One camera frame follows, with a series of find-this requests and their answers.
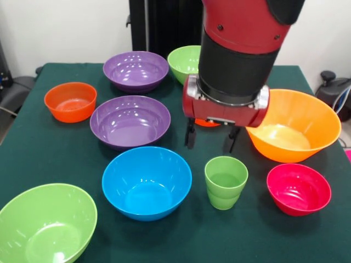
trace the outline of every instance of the green tablecloth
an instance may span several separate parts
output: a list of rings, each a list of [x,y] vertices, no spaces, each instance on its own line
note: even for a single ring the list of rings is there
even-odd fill
[[[44,105],[50,88],[70,81],[93,85],[98,105],[122,95],[104,77],[102,64],[45,65],[0,146],[0,207],[41,184],[65,182],[85,189],[97,204],[98,224],[77,262],[351,262],[351,166],[338,143],[303,162],[328,179],[330,204],[319,213],[293,218],[278,210],[266,188],[267,173],[277,163],[261,156],[243,130],[232,155],[247,165],[248,182],[233,209],[215,210],[206,195],[203,169],[209,159],[222,155],[228,127],[198,128],[195,148],[184,147],[182,88],[168,76],[147,94],[163,102],[173,119],[158,145],[185,158],[193,185],[170,216],[137,222],[121,215],[101,189],[104,169],[118,153],[95,138],[89,121],[59,123]],[[274,67],[268,84],[311,93],[297,66]]]

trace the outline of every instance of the pink bowl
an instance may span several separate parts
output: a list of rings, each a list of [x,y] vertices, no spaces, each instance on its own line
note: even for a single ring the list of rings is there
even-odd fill
[[[345,151],[347,158],[349,158],[349,161],[351,162],[351,150]]]
[[[286,163],[273,168],[267,186],[275,204],[286,214],[303,216],[326,207],[331,199],[327,180],[307,166]]]

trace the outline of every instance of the blue bowl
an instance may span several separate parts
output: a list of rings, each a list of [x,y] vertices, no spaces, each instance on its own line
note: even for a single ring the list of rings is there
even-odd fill
[[[160,147],[126,151],[107,166],[103,191],[107,200],[125,216],[154,221],[173,212],[191,188],[187,162]]]

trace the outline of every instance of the purple bowl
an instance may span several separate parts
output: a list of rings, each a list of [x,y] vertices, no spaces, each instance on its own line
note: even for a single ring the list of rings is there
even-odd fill
[[[101,104],[90,118],[90,128],[102,142],[116,150],[151,144],[171,124],[165,105],[145,96],[122,96]]]
[[[152,52],[132,51],[110,58],[103,67],[105,76],[118,89],[145,93],[157,87],[169,70],[166,59]]]

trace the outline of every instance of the bowl rim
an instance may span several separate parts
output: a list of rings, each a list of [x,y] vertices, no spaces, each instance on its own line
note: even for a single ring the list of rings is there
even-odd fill
[[[287,205],[286,203],[284,203],[283,201],[281,201],[275,194],[273,194],[271,188],[269,187],[268,180],[269,180],[270,176],[272,175],[272,173],[273,173],[273,171],[274,171],[275,169],[280,169],[281,167],[287,166],[287,165],[292,165],[292,166],[296,166],[296,167],[302,167],[303,169],[310,170],[310,171],[312,171],[316,176],[318,176],[318,177],[320,177],[320,178],[322,179],[322,181],[326,184],[326,186],[327,186],[327,188],[328,188],[328,190],[329,190],[329,197],[328,197],[328,200],[325,202],[325,204],[323,204],[323,205],[321,205],[320,207],[315,208],[315,209],[298,209],[298,208],[296,208],[296,207],[292,207],[292,206],[290,206],[290,205]],[[288,208],[290,208],[290,209],[293,209],[293,210],[295,210],[295,211],[300,211],[300,212],[313,213],[313,212],[322,210],[323,208],[325,208],[325,207],[329,204],[329,202],[330,202],[330,200],[331,200],[331,196],[332,196],[331,187],[330,187],[330,184],[329,184],[329,182],[327,181],[327,179],[325,179],[325,177],[324,177],[322,174],[320,174],[318,171],[312,169],[311,167],[308,167],[308,166],[306,166],[306,165],[302,165],[302,164],[299,164],[299,163],[282,163],[282,164],[279,164],[279,165],[273,167],[273,168],[269,171],[269,173],[268,173],[268,175],[267,175],[266,185],[267,185],[268,191],[269,191],[270,195],[273,197],[273,199],[279,201],[279,203],[283,204],[284,206],[286,206],[286,207],[288,207]]]
[[[122,83],[122,82],[116,81],[116,80],[114,80],[114,79],[111,79],[111,78],[109,77],[109,75],[106,73],[106,64],[107,64],[110,60],[112,60],[112,59],[114,59],[114,58],[116,58],[116,57],[118,57],[118,56],[122,56],[122,55],[126,55],[126,54],[133,54],[133,53],[134,53],[134,54],[136,54],[136,53],[144,53],[144,54],[146,54],[146,53],[147,53],[147,54],[151,54],[151,55],[153,55],[153,56],[155,56],[155,57],[161,58],[162,63],[164,64],[164,65],[162,65],[162,66],[165,67],[165,72],[164,72],[164,74],[162,75],[162,77],[159,78],[159,79],[157,79],[157,80],[155,80],[155,81],[152,81],[152,82],[145,82],[145,83],[140,84],[140,85],[129,85],[129,84]],[[139,50],[135,50],[135,51],[128,51],[128,52],[119,53],[119,54],[114,55],[114,56],[110,57],[109,59],[107,59],[107,60],[105,61],[105,63],[103,64],[103,72],[104,72],[104,75],[105,75],[106,78],[108,78],[108,79],[109,79],[111,82],[113,82],[113,83],[117,83],[118,85],[122,85],[122,86],[128,87],[128,88],[130,88],[130,89],[133,89],[133,88],[140,88],[140,87],[144,87],[144,86],[146,86],[146,85],[155,85],[155,84],[157,84],[159,81],[163,80],[163,79],[167,76],[168,71],[169,71],[169,64],[168,64],[167,60],[166,60],[163,56],[160,56],[160,55],[158,55],[158,54],[156,54],[156,53],[153,53],[153,52],[141,51],[141,50],[140,50],[140,51],[139,51]]]
[[[123,156],[123,155],[125,155],[125,154],[131,153],[131,152],[133,152],[133,151],[139,151],[140,149],[147,149],[147,148],[149,148],[149,149],[151,149],[151,148],[152,148],[152,149],[157,149],[157,150],[161,150],[161,151],[167,151],[167,152],[170,152],[170,153],[172,153],[173,155],[177,156],[178,159],[181,160],[181,161],[185,164],[186,169],[187,169],[187,171],[188,171],[187,174],[188,174],[188,176],[189,176],[189,178],[190,178],[190,182],[189,182],[189,185],[187,186],[187,188],[186,188],[186,190],[185,190],[185,192],[184,192],[184,195],[179,199],[179,201],[178,201],[176,204],[169,206],[169,208],[167,208],[167,210],[161,211],[161,212],[159,212],[159,213],[154,213],[154,214],[135,214],[135,213],[133,213],[133,212],[130,212],[130,211],[127,211],[127,210],[122,209],[122,208],[120,208],[120,207],[117,207],[116,205],[113,204],[113,202],[111,201],[111,199],[109,198],[109,196],[108,196],[108,195],[106,194],[106,192],[105,192],[105,183],[104,183],[104,181],[106,180],[106,179],[105,179],[105,174],[106,174],[106,171],[107,171],[107,169],[109,168],[109,166],[111,166],[120,156]],[[125,151],[125,152],[121,153],[120,155],[118,155],[117,157],[115,157],[115,158],[107,165],[107,167],[106,167],[105,170],[104,170],[103,178],[102,178],[102,180],[101,180],[101,185],[102,185],[102,188],[103,188],[104,196],[105,196],[105,198],[109,201],[109,203],[112,204],[117,210],[119,210],[119,211],[121,211],[121,212],[123,212],[123,213],[130,214],[130,215],[137,215],[137,216],[155,216],[155,215],[160,215],[160,214],[162,214],[162,213],[164,213],[164,212],[166,212],[166,211],[170,211],[170,210],[176,208],[178,205],[181,204],[181,202],[182,202],[183,200],[185,200],[185,198],[187,197],[187,195],[188,195],[189,192],[190,192],[190,189],[191,189],[192,184],[193,184],[193,174],[192,174],[192,172],[191,172],[190,166],[189,166],[189,164],[187,163],[187,161],[186,161],[181,155],[177,154],[176,152],[174,152],[174,151],[172,151],[172,150],[170,150],[170,149],[167,149],[167,148],[164,148],[164,147],[158,147],[158,146],[142,146],[142,147],[133,148],[133,149],[130,149],[130,150],[128,150],[128,151]]]
[[[239,163],[245,168],[245,171],[246,171],[246,178],[245,178],[244,182],[242,182],[240,185],[237,185],[237,186],[234,186],[234,187],[224,187],[224,186],[220,186],[220,185],[216,184],[215,182],[213,182],[213,181],[208,177],[208,175],[207,175],[207,173],[206,173],[206,168],[207,168],[207,166],[209,165],[210,162],[212,162],[212,161],[214,161],[214,160],[216,160],[216,159],[231,159],[231,160],[235,160],[235,161],[239,162]],[[221,188],[221,189],[231,189],[231,190],[237,189],[237,188],[240,188],[240,187],[242,187],[243,185],[245,185],[246,182],[247,182],[247,180],[248,180],[248,169],[247,169],[246,165],[245,165],[242,161],[240,161],[239,159],[234,158],[234,157],[232,157],[232,156],[217,156],[217,157],[214,157],[214,158],[210,159],[210,160],[206,163],[206,165],[205,165],[204,172],[205,172],[205,178],[206,178],[208,181],[210,181],[213,185],[215,185],[216,187],[219,187],[219,188]]]
[[[147,96],[142,96],[142,95],[127,95],[127,96],[119,96],[119,97],[116,97],[116,98],[113,98],[113,99],[110,99],[108,101],[105,101],[104,103],[102,103],[101,105],[99,105],[95,110],[94,112],[92,113],[91,117],[90,117],[90,120],[89,120],[89,125],[90,125],[90,130],[92,131],[92,133],[95,135],[95,137],[97,137],[100,141],[108,144],[108,145],[112,145],[114,147],[119,147],[119,148],[133,148],[133,147],[140,147],[140,146],[144,146],[144,145],[147,145],[147,144],[142,144],[142,145],[132,145],[132,146],[121,146],[121,145],[115,145],[111,142],[108,142],[106,140],[104,140],[103,138],[101,138],[100,136],[98,136],[94,130],[92,129],[92,121],[93,121],[93,116],[96,114],[96,112],[98,111],[98,109],[100,107],[102,107],[103,105],[107,104],[108,102],[110,101],[113,101],[113,100],[118,100],[118,99],[121,99],[121,98],[130,98],[130,97],[138,97],[138,98],[146,98],[147,100],[150,100],[150,101],[155,101],[156,103],[158,103],[159,105],[161,105],[162,107],[164,107],[167,111],[167,117],[169,119],[169,122],[168,124],[166,125],[166,128],[165,130],[159,135],[157,136],[157,138],[153,141],[150,141],[148,142],[147,144],[152,144],[153,142],[159,140],[162,136],[164,136],[164,134],[168,131],[169,127],[171,126],[171,113],[169,112],[168,108],[166,107],[166,105],[164,105],[162,102],[156,100],[156,99],[153,99],[153,98],[150,98],[150,97],[147,97]]]
[[[174,65],[172,65],[172,63],[170,63],[169,58],[171,57],[171,55],[174,55],[175,52],[177,52],[177,51],[179,51],[179,50],[182,50],[182,49],[189,48],[189,47],[197,47],[197,48],[200,48],[200,51],[201,51],[201,45],[185,45],[185,46],[183,46],[183,47],[176,48],[176,49],[172,50],[172,51],[169,53],[169,55],[167,56],[167,63],[169,64],[169,66],[170,66],[172,69],[174,69],[174,70],[176,70],[176,71],[178,71],[178,72],[180,72],[180,73],[182,73],[182,74],[191,74],[191,73],[188,72],[188,71],[176,69],[176,67],[174,67]]]
[[[328,108],[328,110],[329,110],[330,112],[332,112],[332,113],[334,114],[334,116],[335,116],[338,120],[340,120],[339,117],[338,117],[338,115],[336,114],[336,112],[333,111],[333,109],[332,109],[331,107],[329,107],[325,102],[321,101],[320,99],[318,99],[317,97],[315,97],[315,96],[313,96],[313,95],[311,95],[311,94],[308,94],[308,93],[305,93],[305,92],[299,92],[299,91],[293,90],[293,89],[271,89],[270,92],[272,92],[272,91],[274,91],[274,90],[280,91],[280,92],[281,92],[281,91],[288,91],[288,92],[291,92],[291,93],[299,93],[299,94],[302,93],[303,95],[309,96],[309,97],[312,98],[313,100],[316,100],[316,101],[318,101],[318,102],[320,102],[320,103],[322,103],[322,104],[325,104],[325,106]],[[340,136],[340,134],[341,134],[341,130],[342,130],[341,122],[339,121],[338,124],[339,124],[339,125],[338,125],[338,130],[339,130],[339,132],[338,132],[338,134],[336,135],[335,139],[332,140],[330,143],[328,143],[328,144],[326,144],[326,145],[324,145],[324,146],[316,147],[316,148],[301,149],[301,150],[290,149],[290,148],[285,148],[285,147],[276,146],[276,145],[274,145],[274,144],[270,144],[270,143],[268,143],[268,142],[262,140],[260,137],[256,136],[256,134],[255,134],[254,132],[252,132],[254,129],[258,129],[259,126],[256,127],[256,128],[254,128],[254,127],[245,127],[245,129],[247,130],[247,132],[249,133],[250,136],[254,136],[254,137],[257,138],[258,140],[260,140],[260,141],[262,141],[262,142],[264,142],[264,143],[266,143],[266,144],[268,144],[268,145],[274,146],[274,147],[276,147],[276,148],[283,149],[283,150],[287,150],[287,151],[292,151],[292,152],[313,152],[313,151],[320,151],[320,150],[322,150],[322,149],[324,149],[324,148],[327,148],[327,147],[329,147],[330,145],[332,145],[334,142],[337,141],[337,139],[339,138],[339,136]]]
[[[98,210],[97,210],[97,206],[95,204],[94,199],[88,194],[87,191],[83,190],[82,188],[75,186],[75,185],[71,185],[71,184],[65,184],[65,183],[60,183],[60,182],[55,182],[55,183],[51,183],[51,184],[44,184],[44,185],[39,185],[39,186],[35,186],[33,188],[30,188],[22,193],[20,193],[19,195],[15,196],[14,198],[12,198],[1,210],[0,210],[0,216],[2,215],[2,213],[5,211],[5,209],[7,207],[9,207],[12,203],[14,203],[17,199],[19,199],[21,196],[28,194],[29,192],[35,191],[39,188],[45,188],[45,187],[53,187],[53,186],[66,186],[66,187],[70,187],[70,188],[74,188],[80,192],[82,192],[85,196],[88,197],[88,199],[90,200],[90,203],[93,205],[93,210],[94,210],[94,222],[93,222],[93,227],[91,232],[88,235],[88,238],[82,243],[82,245],[79,247],[79,249],[76,250],[76,252],[71,255],[69,258],[67,258],[65,260],[65,262],[69,262],[70,260],[72,260],[75,256],[77,256],[90,242],[90,240],[93,237],[93,234],[95,232],[96,226],[97,226],[97,222],[98,222]]]
[[[52,92],[53,90],[59,89],[59,88],[61,88],[62,86],[66,86],[66,85],[68,85],[68,84],[70,84],[70,85],[72,85],[72,84],[84,84],[84,86],[89,87],[90,90],[92,90],[93,93],[94,93],[94,98],[93,98],[93,100],[90,101],[88,104],[84,105],[83,107],[76,108],[76,109],[74,109],[74,110],[68,110],[68,111],[59,111],[59,110],[57,110],[56,108],[53,108],[53,107],[51,107],[50,105],[48,105],[48,103],[47,103],[47,96],[48,96],[48,94],[49,94],[50,92]],[[97,90],[96,90],[92,85],[90,85],[90,84],[88,84],[88,83],[79,82],[79,81],[65,82],[65,83],[62,83],[62,84],[59,84],[59,85],[54,86],[54,87],[51,88],[48,92],[46,92],[46,94],[45,94],[45,96],[44,96],[44,103],[45,103],[45,105],[46,105],[50,110],[52,110],[52,111],[59,111],[59,112],[75,112],[75,111],[80,111],[80,110],[82,110],[82,109],[84,109],[84,108],[89,108],[92,104],[94,104],[94,102],[95,102],[96,99],[97,99],[97,96],[98,96]]]

